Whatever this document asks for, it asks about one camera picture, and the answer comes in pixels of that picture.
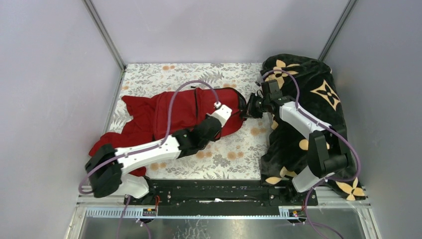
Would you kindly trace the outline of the red student backpack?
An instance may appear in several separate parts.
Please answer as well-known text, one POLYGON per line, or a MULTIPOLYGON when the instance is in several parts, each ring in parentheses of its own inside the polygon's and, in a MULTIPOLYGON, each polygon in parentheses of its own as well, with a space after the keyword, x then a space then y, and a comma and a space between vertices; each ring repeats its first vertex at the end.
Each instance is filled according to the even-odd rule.
MULTIPOLYGON (((244 122, 241 117, 246 108, 246 99, 234 88, 215 90, 222 104, 232 109, 229 120, 221 130, 221 136, 227 136, 238 131, 244 122)), ((153 139, 161 139, 167 130, 168 110, 173 92, 164 92, 154 96, 156 106, 152 118, 153 139)), ((207 114, 214 112, 214 94, 211 90, 195 88, 180 91, 174 100, 171 112, 170 132, 187 127, 194 127, 202 122, 207 114)))

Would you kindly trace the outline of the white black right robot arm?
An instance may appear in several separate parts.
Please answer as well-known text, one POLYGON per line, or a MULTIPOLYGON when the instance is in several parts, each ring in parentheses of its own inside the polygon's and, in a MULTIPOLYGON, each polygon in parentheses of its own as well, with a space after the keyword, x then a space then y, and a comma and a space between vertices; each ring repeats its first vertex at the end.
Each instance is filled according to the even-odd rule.
POLYGON ((274 114, 277 121, 288 123, 309 142, 307 166, 285 192, 288 203, 298 205, 305 199, 305 191, 351 165, 346 128, 333 127, 306 111, 293 97, 284 96, 276 80, 261 83, 261 90, 250 95, 243 112, 245 118, 254 119, 263 113, 274 114))

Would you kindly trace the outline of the red cloth garment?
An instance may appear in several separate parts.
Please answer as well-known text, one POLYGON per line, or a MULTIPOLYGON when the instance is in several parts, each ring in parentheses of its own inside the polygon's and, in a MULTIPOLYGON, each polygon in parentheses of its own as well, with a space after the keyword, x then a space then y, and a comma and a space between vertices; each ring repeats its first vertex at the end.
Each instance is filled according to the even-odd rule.
POLYGON ((123 96, 122 100, 125 102, 132 120, 124 125, 121 133, 107 132, 102 135, 89 151, 89 156, 94 156, 97 150, 105 144, 111 144, 114 148, 118 148, 153 141, 153 118, 158 96, 151 98, 123 96))

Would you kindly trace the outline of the floral patterned table mat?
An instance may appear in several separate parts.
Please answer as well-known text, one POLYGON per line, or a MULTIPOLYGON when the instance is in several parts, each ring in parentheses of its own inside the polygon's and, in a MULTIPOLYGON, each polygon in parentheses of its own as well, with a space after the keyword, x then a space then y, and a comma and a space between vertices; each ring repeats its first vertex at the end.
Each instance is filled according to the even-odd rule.
MULTIPOLYGON (((248 98, 258 89, 261 68, 261 63, 128 64, 108 130, 120 133, 132 119, 123 96, 152 97, 200 80, 202 89, 232 87, 248 98)), ((269 116, 248 119, 237 132, 209 143, 195 155, 146 166, 146 174, 152 179, 258 180, 270 131, 269 116)))

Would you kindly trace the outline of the black blanket with tan flowers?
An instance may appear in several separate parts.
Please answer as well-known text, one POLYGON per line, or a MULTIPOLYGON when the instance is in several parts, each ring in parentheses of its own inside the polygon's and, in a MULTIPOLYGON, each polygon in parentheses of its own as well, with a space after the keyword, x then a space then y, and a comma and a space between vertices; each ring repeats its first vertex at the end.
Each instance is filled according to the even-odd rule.
MULTIPOLYGON (((317 59, 292 54, 267 58, 260 71, 265 81, 276 80, 284 96, 295 98, 316 118, 332 126, 345 126, 340 97, 331 68, 317 59)), ((297 176, 306 166, 308 141, 293 126, 272 123, 270 146, 261 157, 261 180, 275 185, 282 178, 297 176)))

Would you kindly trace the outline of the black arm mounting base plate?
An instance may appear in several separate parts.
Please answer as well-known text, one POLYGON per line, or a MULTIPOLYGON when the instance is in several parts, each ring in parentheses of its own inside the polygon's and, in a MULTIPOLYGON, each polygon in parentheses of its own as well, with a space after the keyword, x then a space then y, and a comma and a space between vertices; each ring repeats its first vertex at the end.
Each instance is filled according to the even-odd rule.
POLYGON ((274 186, 260 180, 158 180, 148 182, 149 193, 125 198, 131 206, 152 206, 159 216, 279 216, 279 209, 316 206, 316 193, 294 192, 290 181, 274 186))

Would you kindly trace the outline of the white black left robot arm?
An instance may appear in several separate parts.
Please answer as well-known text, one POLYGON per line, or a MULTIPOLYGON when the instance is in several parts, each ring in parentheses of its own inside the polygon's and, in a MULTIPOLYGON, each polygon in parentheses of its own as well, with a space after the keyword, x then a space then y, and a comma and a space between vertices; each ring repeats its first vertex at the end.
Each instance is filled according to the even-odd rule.
POLYGON ((225 118, 208 115, 192 129, 178 130, 162 141, 124 148, 101 146, 85 164, 90 193, 103 198, 122 189, 141 204, 150 204, 154 200, 153 189, 145 178, 137 178, 131 172, 151 163, 196 154, 219 135, 226 122, 225 118))

